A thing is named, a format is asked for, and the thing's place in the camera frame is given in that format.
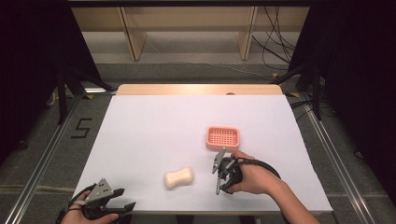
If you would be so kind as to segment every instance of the forearm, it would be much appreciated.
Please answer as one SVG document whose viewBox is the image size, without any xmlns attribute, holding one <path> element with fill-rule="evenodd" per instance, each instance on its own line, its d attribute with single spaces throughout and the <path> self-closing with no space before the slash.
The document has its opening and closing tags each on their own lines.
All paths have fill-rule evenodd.
<svg viewBox="0 0 396 224">
<path fill-rule="evenodd" d="M 290 223 L 319 223 L 285 182 L 279 181 L 276 183 L 268 194 L 274 199 L 281 212 Z"/>
</svg>

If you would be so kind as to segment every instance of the gray floor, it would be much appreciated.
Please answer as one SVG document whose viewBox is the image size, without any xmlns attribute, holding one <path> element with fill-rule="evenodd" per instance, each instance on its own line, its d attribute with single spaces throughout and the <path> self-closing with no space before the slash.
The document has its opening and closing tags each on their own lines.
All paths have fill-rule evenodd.
<svg viewBox="0 0 396 224">
<path fill-rule="evenodd" d="M 295 43 L 298 34 L 284 34 Z M 86 33 L 92 57 L 103 80 L 113 86 L 122 83 L 269 83 L 274 73 L 284 71 L 268 68 L 262 62 L 262 49 L 252 43 L 247 61 L 241 61 L 232 33 L 152 33 L 138 62 L 132 62 L 121 33 Z M 262 43 L 265 34 L 255 34 Z M 281 54 L 277 44 L 268 48 Z M 269 53 L 265 61 L 275 67 L 287 65 Z M 284 84 L 284 92 L 295 92 L 293 77 Z M 89 157 L 95 136 L 100 129 L 110 94 L 95 94 L 91 99 L 78 101 L 75 111 L 65 127 L 46 171 L 39 179 L 35 194 L 27 206 L 21 223 L 53 223 L 57 213 L 74 192 L 84 164 Z M 288 97 L 291 103 L 299 97 Z M 357 189 L 367 202 L 376 223 L 396 223 L 396 209 L 381 188 L 364 160 L 356 157 L 355 147 L 336 114 L 326 103 L 321 103 L 323 125 L 340 154 Z M 304 106 L 294 110 L 303 135 L 307 152 L 318 178 L 334 209 L 333 214 L 321 214 L 322 223 L 361 223 L 349 200 L 329 157 Z M 23 187 L 28 183 L 41 155 L 55 130 L 59 109 L 55 104 L 43 111 L 29 137 L 28 148 L 16 149 L 0 168 L 0 222 L 5 222 Z M 76 130 L 78 122 L 90 128 L 86 138 Z M 194 223 L 235 223 L 235 217 L 197 217 Z M 138 216 L 133 223 L 175 223 L 172 216 Z M 284 223 L 279 215 L 261 217 L 261 223 Z"/>
</svg>

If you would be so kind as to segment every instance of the pink sponge holder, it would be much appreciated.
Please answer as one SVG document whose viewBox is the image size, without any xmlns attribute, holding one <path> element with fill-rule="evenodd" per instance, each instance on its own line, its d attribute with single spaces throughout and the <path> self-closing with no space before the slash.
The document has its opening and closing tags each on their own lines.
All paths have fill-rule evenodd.
<svg viewBox="0 0 396 224">
<path fill-rule="evenodd" d="M 209 127 L 206 133 L 206 147 L 211 150 L 238 150 L 239 130 L 231 127 Z"/>
</svg>

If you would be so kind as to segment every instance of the white tabletop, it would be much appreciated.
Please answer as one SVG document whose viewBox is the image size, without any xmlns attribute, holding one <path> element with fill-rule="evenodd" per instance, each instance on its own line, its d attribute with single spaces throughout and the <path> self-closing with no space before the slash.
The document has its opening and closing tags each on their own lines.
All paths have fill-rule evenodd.
<svg viewBox="0 0 396 224">
<path fill-rule="evenodd" d="M 267 195 L 216 195 L 217 152 L 205 147 L 210 126 L 238 128 L 240 150 L 272 165 L 308 210 L 332 211 L 283 95 L 113 96 L 76 192 L 105 178 L 125 189 L 108 206 L 136 202 L 135 214 L 279 211 Z M 167 189 L 164 174 L 187 166 L 192 184 Z"/>
</svg>

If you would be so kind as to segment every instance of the human hand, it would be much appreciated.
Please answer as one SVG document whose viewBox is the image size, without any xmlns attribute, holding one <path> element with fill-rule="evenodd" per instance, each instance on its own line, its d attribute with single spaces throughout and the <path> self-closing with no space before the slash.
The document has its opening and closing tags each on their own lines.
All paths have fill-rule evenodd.
<svg viewBox="0 0 396 224">
<path fill-rule="evenodd" d="M 254 157 L 239 150 L 233 152 L 231 157 L 255 160 Z M 244 191 L 254 194 L 270 194 L 272 188 L 276 188 L 278 184 L 282 183 L 281 179 L 263 167 L 252 164 L 242 164 L 240 167 L 243 180 L 230 186 L 228 188 L 230 193 Z"/>
<path fill-rule="evenodd" d="M 82 193 L 77 200 L 84 200 L 89 194 L 90 191 L 87 190 Z M 70 210 L 64 215 L 61 224 L 109 224 L 119 217 L 118 214 L 109 214 L 96 220 L 89 220 L 82 214 L 80 205 L 73 203 L 69 209 Z"/>
</svg>

